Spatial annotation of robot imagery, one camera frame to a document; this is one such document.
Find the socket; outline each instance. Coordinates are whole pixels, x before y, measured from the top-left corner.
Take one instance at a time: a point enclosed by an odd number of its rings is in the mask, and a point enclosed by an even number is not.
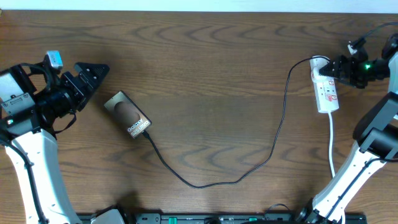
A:
[[[324,58],[310,60],[311,79],[319,113],[328,113],[339,108],[334,79],[319,74],[319,69],[327,63],[329,63],[328,60]]]

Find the table surface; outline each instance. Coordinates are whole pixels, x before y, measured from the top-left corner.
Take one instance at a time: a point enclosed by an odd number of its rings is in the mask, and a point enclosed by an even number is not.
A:
[[[59,50],[64,71],[75,62],[111,71],[77,122],[58,135],[58,159],[73,208],[95,212],[116,202],[131,210],[264,212],[274,203],[301,208],[330,181],[328,116],[317,113],[309,63],[295,68],[272,159],[237,185],[195,190],[159,161],[144,137],[132,139],[103,104],[125,91],[152,120],[148,129],[165,160],[193,184],[233,181],[265,160],[282,115],[287,73],[312,55],[348,54],[346,44],[396,15],[4,11],[1,69],[40,62]],[[380,57],[386,27],[368,39]],[[43,81],[34,80],[38,89]],[[337,85],[334,157],[351,150],[359,119],[387,91]],[[71,117],[58,120],[57,129]],[[398,166],[370,178],[348,205],[369,223],[398,219]],[[25,222],[16,172],[0,153],[0,223]]]

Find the black cable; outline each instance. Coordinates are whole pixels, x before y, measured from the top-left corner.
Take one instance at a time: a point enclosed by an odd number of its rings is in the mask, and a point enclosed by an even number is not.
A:
[[[288,87],[288,85],[289,85],[290,74],[292,73],[292,70],[293,70],[297,65],[299,65],[300,63],[305,62],[305,61],[307,61],[307,60],[314,59],[314,58],[324,58],[324,59],[330,61],[327,57],[324,57],[324,56],[315,56],[315,57],[303,59],[303,60],[297,62],[295,65],[293,65],[293,67],[292,67],[292,68],[290,69],[290,71],[289,71],[289,74],[287,75],[286,86],[285,86],[285,94],[284,94],[284,107],[283,107],[283,110],[282,110],[282,118],[280,119],[279,127],[278,127],[278,130],[277,130],[276,135],[275,135],[275,138],[274,138],[274,143],[273,143],[273,145],[272,145],[271,152],[270,152],[268,158],[267,158],[263,163],[259,164],[259,165],[256,166],[255,168],[253,168],[253,169],[247,171],[245,174],[243,174],[243,175],[242,175],[238,180],[236,180],[236,181],[232,181],[232,182],[218,182],[218,183],[207,184],[207,185],[203,185],[203,186],[196,186],[196,185],[193,185],[193,184],[189,183],[188,181],[186,181],[184,178],[182,178],[180,175],[178,175],[178,174],[166,163],[166,161],[163,159],[162,155],[160,154],[159,150],[157,149],[155,143],[154,143],[153,140],[150,138],[148,132],[144,131],[144,132],[143,132],[143,135],[145,136],[145,138],[147,138],[147,139],[150,141],[150,143],[152,144],[152,146],[153,146],[154,149],[155,149],[155,152],[156,152],[157,156],[159,157],[159,159],[160,159],[160,161],[163,163],[163,165],[164,165],[166,168],[168,168],[168,170],[171,171],[171,173],[173,173],[173,174],[174,174],[178,179],[180,179],[184,184],[187,184],[188,186],[190,186],[190,187],[192,187],[192,188],[194,188],[194,189],[205,189],[205,188],[207,188],[207,187],[212,187],[212,186],[216,186],[216,185],[237,184],[237,183],[239,183],[240,181],[242,181],[245,177],[247,177],[248,175],[250,175],[250,174],[253,173],[254,171],[256,171],[256,170],[258,170],[259,168],[261,168],[262,166],[264,166],[264,165],[271,159],[272,154],[274,153],[274,149],[275,149],[275,145],[276,145],[276,140],[277,140],[277,138],[278,138],[278,135],[279,135],[279,133],[280,133],[280,129],[282,128],[282,123],[284,122],[284,118],[285,118],[286,98],[287,98],[287,87]]]
[[[75,122],[76,122],[76,120],[77,120],[76,113],[75,113],[73,110],[70,110],[70,111],[69,111],[69,114],[70,114],[70,115],[73,115],[72,120],[68,123],[68,125],[67,125],[64,129],[59,130],[59,131],[54,131],[54,134],[59,134],[59,133],[61,133],[62,131],[64,131],[64,130],[70,128],[73,124],[75,124]]]
[[[361,38],[367,38],[367,37],[370,36],[373,32],[375,32],[375,31],[377,31],[377,30],[379,30],[379,29],[381,29],[381,28],[383,28],[383,27],[386,27],[386,26],[396,26],[396,25],[398,25],[398,22],[388,22],[388,23],[385,23],[385,24],[381,24],[381,25],[377,26],[376,28],[374,28],[373,30],[370,30],[369,32],[367,32],[366,34],[364,34]]]
[[[365,170],[373,163],[376,161],[382,161],[382,162],[398,162],[398,159],[381,159],[381,158],[377,158],[377,159],[371,159],[370,161],[365,163],[365,166],[362,167],[361,171],[358,173],[358,175],[353,179],[353,181],[351,181],[351,183],[349,183],[349,185],[347,186],[347,188],[344,190],[344,192],[338,197],[336,203],[333,205],[333,207],[331,208],[331,210],[329,211],[328,215],[325,217],[325,220],[329,219],[329,217],[331,216],[331,214],[335,211],[335,209],[337,208],[338,204],[341,202],[341,200],[344,198],[344,196],[348,193],[348,191],[352,188],[352,186],[355,184],[355,182],[359,179],[359,177],[363,174],[363,172],[365,172]]]
[[[37,188],[36,188],[36,184],[35,184],[35,180],[34,180],[34,176],[33,176],[32,164],[29,162],[27,156],[23,152],[21,152],[17,147],[13,146],[12,144],[10,144],[7,141],[4,141],[2,139],[0,139],[0,144],[10,147],[24,161],[25,169],[27,171],[27,176],[28,176],[29,183],[30,183],[30,191],[32,192],[33,202],[35,205],[37,216],[39,218],[39,224],[47,223],[47,221],[44,217],[44,212],[42,210],[42,207],[40,206],[39,195],[37,194]]]
[[[269,211],[271,211],[273,208],[276,208],[276,207],[278,207],[278,206],[285,207],[285,208],[289,211],[289,213],[291,212],[290,209],[288,208],[288,206],[286,206],[285,204],[283,204],[283,203],[275,203],[275,204],[271,205],[271,206],[266,210],[266,212],[264,212],[264,216],[267,215],[267,214],[269,213]]]

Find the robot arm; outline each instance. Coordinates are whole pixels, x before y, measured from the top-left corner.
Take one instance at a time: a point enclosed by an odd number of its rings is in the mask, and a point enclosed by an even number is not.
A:
[[[358,42],[362,42],[359,47],[348,46],[354,57],[340,56],[321,68],[320,73],[358,88],[364,88],[375,77],[382,79],[391,76],[389,93],[358,123],[353,133],[355,142],[347,160],[332,181],[297,215],[298,222],[338,222],[341,213],[365,181],[397,156],[398,128],[390,122],[398,114],[398,35],[388,39],[382,59],[374,63],[367,61],[368,56],[362,48],[364,40]],[[366,65],[374,68],[366,70]]]
[[[34,95],[31,74],[44,74],[45,89]],[[58,52],[35,65],[20,64],[0,73],[0,143],[16,169],[27,223],[81,223],[68,199],[58,164],[53,130],[56,118],[81,111],[109,71],[107,65],[76,63],[77,77],[65,72]]]

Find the power strip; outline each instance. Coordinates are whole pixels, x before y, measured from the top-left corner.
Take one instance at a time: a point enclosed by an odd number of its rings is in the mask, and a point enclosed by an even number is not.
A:
[[[311,79],[315,90],[315,98],[317,99],[319,113],[328,113],[339,108],[334,79],[319,74],[319,69],[327,63],[329,63],[329,61],[324,58],[310,60]]]

